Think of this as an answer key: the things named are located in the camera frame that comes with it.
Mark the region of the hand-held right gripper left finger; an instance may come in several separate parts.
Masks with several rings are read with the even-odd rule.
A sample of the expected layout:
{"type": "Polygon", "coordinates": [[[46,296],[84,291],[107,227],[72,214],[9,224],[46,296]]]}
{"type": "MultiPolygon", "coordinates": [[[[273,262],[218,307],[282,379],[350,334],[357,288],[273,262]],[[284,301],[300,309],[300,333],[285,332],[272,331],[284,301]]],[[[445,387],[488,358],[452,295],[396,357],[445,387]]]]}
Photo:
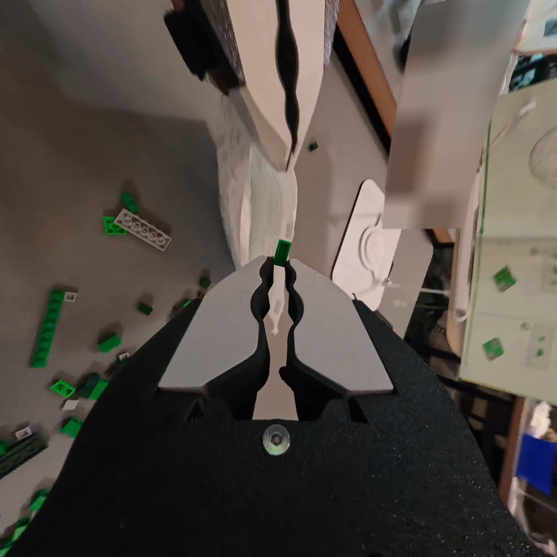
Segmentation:
{"type": "Polygon", "coordinates": [[[199,303],[162,375],[159,389],[222,400],[238,420],[252,420],[270,352],[264,318],[274,260],[258,256],[216,284],[199,303]]]}

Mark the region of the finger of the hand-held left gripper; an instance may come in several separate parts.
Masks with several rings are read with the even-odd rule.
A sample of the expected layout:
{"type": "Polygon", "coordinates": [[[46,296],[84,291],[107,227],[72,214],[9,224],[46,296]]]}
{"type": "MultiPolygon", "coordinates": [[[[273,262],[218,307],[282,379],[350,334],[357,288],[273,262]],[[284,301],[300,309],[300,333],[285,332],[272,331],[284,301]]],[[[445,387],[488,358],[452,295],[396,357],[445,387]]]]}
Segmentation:
{"type": "Polygon", "coordinates": [[[294,140],[286,116],[286,90],[279,73],[280,31],[291,31],[289,1],[227,1],[242,69],[231,101],[250,139],[280,172],[289,169],[294,140]]]}
{"type": "Polygon", "coordinates": [[[285,118],[300,151],[324,73],[324,1],[285,1],[285,118]]]}

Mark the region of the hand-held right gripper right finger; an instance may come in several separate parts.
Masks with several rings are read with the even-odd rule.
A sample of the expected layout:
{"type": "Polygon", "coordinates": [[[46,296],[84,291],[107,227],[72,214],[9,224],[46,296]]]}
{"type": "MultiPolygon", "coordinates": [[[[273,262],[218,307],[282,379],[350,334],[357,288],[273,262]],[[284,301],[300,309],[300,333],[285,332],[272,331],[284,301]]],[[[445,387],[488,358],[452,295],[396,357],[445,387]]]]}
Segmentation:
{"type": "Polygon", "coordinates": [[[390,395],[394,385],[351,298],[292,259],[285,266],[292,325],[280,377],[298,420],[318,420],[333,400],[390,395]]]}

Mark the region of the white printed paper bag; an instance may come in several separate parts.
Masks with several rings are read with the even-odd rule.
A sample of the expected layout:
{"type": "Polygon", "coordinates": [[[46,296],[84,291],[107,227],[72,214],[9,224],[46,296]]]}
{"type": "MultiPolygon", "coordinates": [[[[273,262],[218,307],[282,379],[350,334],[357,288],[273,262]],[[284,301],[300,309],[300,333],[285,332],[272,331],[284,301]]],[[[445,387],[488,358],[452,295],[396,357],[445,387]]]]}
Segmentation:
{"type": "Polygon", "coordinates": [[[212,129],[219,209],[234,269],[274,256],[280,240],[292,242],[297,212],[293,169],[276,170],[252,140],[236,107],[221,96],[212,129]]]}

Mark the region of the grey desk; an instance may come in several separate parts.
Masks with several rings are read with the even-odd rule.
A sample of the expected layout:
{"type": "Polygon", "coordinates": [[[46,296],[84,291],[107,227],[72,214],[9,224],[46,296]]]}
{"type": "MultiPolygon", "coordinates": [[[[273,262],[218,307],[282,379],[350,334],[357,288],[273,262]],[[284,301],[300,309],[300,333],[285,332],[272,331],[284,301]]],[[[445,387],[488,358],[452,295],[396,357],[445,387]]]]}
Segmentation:
{"type": "Polygon", "coordinates": [[[160,390],[202,300],[187,279],[234,272],[208,121],[162,6],[1,1],[1,433],[50,445],[1,479],[1,532],[47,480],[8,556],[411,556],[426,502],[380,448],[398,393],[337,400],[314,421],[238,420],[222,400],[160,390]],[[164,252],[115,224],[122,209],[164,252]],[[30,359],[52,289],[64,303],[45,368],[30,359]]]}

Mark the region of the white book stand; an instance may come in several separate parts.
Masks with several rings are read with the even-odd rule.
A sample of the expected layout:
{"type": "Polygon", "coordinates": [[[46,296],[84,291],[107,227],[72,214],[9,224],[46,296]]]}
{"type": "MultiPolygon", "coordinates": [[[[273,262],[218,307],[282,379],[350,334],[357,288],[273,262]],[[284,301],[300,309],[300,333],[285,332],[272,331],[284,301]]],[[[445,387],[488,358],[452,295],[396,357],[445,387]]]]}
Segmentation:
{"type": "MultiPolygon", "coordinates": [[[[470,306],[474,240],[481,192],[481,174],[473,183],[464,226],[455,241],[443,246],[452,250],[450,287],[438,290],[449,300],[446,337],[449,347],[462,355],[470,306]]],[[[391,295],[417,290],[393,275],[395,252],[402,231],[383,227],[385,194],[368,178],[359,186],[343,238],[331,271],[332,281],[349,296],[371,310],[378,310],[386,292],[391,295]]]]}

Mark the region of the light grey holed plate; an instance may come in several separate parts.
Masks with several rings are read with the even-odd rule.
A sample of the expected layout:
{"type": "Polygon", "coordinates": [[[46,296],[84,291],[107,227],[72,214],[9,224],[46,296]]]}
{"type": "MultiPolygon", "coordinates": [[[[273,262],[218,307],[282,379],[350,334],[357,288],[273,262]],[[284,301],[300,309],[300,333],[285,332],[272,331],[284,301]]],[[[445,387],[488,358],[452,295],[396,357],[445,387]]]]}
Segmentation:
{"type": "Polygon", "coordinates": [[[160,252],[166,251],[171,242],[170,236],[125,208],[115,218],[115,224],[160,252]]]}

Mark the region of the long narrow green plate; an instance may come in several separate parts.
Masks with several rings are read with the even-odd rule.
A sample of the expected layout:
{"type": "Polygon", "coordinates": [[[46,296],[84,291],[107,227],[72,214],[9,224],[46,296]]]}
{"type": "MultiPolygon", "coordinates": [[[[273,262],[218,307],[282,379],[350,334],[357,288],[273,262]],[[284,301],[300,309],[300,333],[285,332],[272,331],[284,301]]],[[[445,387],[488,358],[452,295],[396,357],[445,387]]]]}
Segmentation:
{"type": "Polygon", "coordinates": [[[42,369],[47,366],[65,295],[65,291],[57,289],[52,289],[49,293],[45,315],[39,327],[35,347],[30,359],[31,369],[42,369]]]}

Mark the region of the instruction booklet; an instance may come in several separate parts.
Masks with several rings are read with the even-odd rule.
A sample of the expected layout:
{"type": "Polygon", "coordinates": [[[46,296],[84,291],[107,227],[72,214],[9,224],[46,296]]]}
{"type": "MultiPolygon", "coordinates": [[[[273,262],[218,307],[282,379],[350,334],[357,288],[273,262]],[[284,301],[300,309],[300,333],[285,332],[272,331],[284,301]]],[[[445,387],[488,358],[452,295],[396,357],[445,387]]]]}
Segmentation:
{"type": "Polygon", "coordinates": [[[556,405],[556,79],[500,96],[460,378],[556,405]]]}

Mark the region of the blue container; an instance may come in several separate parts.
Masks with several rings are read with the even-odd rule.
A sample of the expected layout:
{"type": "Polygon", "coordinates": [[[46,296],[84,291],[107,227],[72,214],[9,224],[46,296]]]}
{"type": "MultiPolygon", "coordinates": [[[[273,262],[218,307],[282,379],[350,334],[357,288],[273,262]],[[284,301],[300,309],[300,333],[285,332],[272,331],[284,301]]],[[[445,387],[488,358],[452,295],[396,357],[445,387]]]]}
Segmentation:
{"type": "Polygon", "coordinates": [[[523,435],[515,476],[548,497],[556,496],[556,443],[523,435]]]}

